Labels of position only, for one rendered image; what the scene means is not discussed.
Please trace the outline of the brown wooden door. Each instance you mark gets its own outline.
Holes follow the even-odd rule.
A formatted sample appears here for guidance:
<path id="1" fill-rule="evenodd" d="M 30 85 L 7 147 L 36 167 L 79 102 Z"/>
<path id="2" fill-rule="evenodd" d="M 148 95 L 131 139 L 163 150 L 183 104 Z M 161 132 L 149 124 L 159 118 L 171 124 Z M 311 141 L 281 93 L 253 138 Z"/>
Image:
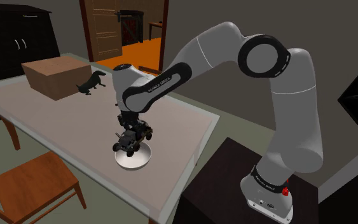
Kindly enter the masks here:
<path id="1" fill-rule="evenodd" d="M 79 0 L 79 5 L 89 61 L 122 56 L 120 0 Z"/>

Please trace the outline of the pale table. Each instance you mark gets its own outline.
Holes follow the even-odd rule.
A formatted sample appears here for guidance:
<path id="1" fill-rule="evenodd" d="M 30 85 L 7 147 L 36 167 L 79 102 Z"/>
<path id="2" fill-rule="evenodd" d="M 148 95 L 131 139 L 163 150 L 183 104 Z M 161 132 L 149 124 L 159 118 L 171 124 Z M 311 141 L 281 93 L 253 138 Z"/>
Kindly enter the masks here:
<path id="1" fill-rule="evenodd" d="M 112 150 L 123 131 L 111 70 L 90 95 L 54 101 L 25 76 L 0 81 L 0 115 L 157 224 L 166 224 L 219 116 L 170 96 L 141 119 L 149 123 L 151 157 L 135 170 L 118 165 Z"/>

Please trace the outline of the black dog figure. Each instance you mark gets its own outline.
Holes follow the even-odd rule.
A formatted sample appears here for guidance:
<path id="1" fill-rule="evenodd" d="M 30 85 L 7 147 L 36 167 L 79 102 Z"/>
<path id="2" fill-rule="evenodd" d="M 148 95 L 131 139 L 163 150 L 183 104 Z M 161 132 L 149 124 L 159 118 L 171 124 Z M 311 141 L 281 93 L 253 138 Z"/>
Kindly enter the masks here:
<path id="1" fill-rule="evenodd" d="M 105 75 L 106 73 L 102 71 L 94 71 L 88 81 L 86 81 L 82 85 L 76 85 L 78 88 L 78 92 L 85 95 L 90 95 L 91 88 L 96 89 L 97 85 L 101 85 L 105 87 L 105 85 L 101 83 L 101 78 L 100 78 L 101 76 L 105 76 Z"/>

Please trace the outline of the dark shelf unit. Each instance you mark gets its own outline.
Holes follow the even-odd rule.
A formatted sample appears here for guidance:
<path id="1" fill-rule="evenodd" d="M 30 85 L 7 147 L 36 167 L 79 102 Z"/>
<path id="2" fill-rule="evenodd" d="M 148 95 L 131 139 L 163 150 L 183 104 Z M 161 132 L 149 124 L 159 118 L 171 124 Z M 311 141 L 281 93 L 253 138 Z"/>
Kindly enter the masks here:
<path id="1" fill-rule="evenodd" d="M 138 10 L 121 10 L 121 40 L 127 46 L 143 42 L 144 12 Z"/>

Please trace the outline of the brown cardboard box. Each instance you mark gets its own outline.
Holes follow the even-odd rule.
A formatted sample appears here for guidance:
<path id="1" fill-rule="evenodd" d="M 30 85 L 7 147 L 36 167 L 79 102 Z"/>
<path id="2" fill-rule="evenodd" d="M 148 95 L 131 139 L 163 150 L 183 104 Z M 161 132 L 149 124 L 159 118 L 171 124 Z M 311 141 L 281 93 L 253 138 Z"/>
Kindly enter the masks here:
<path id="1" fill-rule="evenodd" d="M 70 56 L 60 56 L 21 64 L 29 85 L 57 101 L 78 93 L 77 85 L 92 75 L 91 65 Z"/>

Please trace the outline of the black cabinet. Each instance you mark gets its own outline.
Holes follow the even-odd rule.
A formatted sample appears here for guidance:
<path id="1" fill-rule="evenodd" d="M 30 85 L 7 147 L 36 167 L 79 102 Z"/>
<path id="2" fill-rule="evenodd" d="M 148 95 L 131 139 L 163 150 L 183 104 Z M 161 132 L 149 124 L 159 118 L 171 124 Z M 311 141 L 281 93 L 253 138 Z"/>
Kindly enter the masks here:
<path id="1" fill-rule="evenodd" d="M 0 80 L 23 75 L 23 63 L 59 56 L 49 11 L 0 4 Z"/>

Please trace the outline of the brown wooden chair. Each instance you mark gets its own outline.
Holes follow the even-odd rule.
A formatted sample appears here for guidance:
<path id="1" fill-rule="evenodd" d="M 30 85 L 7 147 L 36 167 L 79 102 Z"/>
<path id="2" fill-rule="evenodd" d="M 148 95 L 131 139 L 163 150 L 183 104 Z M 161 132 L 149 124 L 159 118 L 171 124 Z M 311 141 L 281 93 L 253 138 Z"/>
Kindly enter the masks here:
<path id="1" fill-rule="evenodd" d="M 22 224 L 70 191 L 72 194 L 29 224 L 35 224 L 75 195 L 86 209 L 78 179 L 56 153 L 49 151 L 0 174 L 0 219 L 7 224 Z"/>
<path id="2" fill-rule="evenodd" d="M 1 115 L 0 115 L 0 120 L 4 123 L 6 129 L 11 137 L 14 149 L 19 150 L 20 142 L 19 142 L 19 138 L 18 138 L 15 126 Z"/>

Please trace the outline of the dark grey toy vehicle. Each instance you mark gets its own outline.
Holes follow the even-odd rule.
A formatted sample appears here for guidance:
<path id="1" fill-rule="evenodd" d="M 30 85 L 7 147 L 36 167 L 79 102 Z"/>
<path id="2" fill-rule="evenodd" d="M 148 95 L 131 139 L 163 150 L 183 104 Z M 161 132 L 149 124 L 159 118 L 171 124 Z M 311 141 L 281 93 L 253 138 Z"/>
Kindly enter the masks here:
<path id="1" fill-rule="evenodd" d="M 136 121 L 133 125 L 127 125 L 125 131 L 118 135 L 117 143 L 113 144 L 113 151 L 124 151 L 127 157 L 132 157 L 135 152 L 139 151 L 140 143 L 143 140 L 150 140 L 153 136 L 153 130 L 147 122 L 143 120 Z"/>

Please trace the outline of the small wooden table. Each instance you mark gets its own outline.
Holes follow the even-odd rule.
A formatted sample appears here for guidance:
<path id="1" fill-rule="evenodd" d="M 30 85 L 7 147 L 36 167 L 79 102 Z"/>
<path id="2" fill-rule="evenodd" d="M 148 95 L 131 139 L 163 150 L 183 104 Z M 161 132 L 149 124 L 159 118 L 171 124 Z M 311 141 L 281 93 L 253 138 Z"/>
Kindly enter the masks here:
<path id="1" fill-rule="evenodd" d="M 151 38 L 152 38 L 152 30 L 153 30 L 154 27 L 162 28 L 163 24 L 162 24 L 161 21 L 159 21 L 159 22 L 149 22 L 149 40 L 151 40 Z"/>

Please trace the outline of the white bowl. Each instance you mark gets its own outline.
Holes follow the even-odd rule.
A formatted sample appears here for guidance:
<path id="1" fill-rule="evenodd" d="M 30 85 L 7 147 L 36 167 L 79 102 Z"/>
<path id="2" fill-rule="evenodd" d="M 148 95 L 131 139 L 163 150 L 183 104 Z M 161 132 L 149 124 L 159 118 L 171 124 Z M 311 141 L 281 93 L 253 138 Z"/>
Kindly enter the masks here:
<path id="1" fill-rule="evenodd" d="M 116 163 L 126 170 L 137 170 L 144 167 L 151 158 L 151 148 L 148 144 L 141 142 L 140 148 L 131 157 L 127 156 L 127 153 L 120 150 L 115 153 Z"/>

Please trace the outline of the dark robot stand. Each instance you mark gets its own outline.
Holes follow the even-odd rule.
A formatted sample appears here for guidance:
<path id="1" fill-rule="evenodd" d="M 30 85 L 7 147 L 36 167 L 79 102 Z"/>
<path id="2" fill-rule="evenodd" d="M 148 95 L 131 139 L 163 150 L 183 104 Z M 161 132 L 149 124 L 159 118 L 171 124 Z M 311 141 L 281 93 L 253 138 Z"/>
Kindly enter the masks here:
<path id="1" fill-rule="evenodd" d="M 260 158 L 226 138 L 181 194 L 172 224 L 279 224 L 250 208 L 240 190 Z"/>

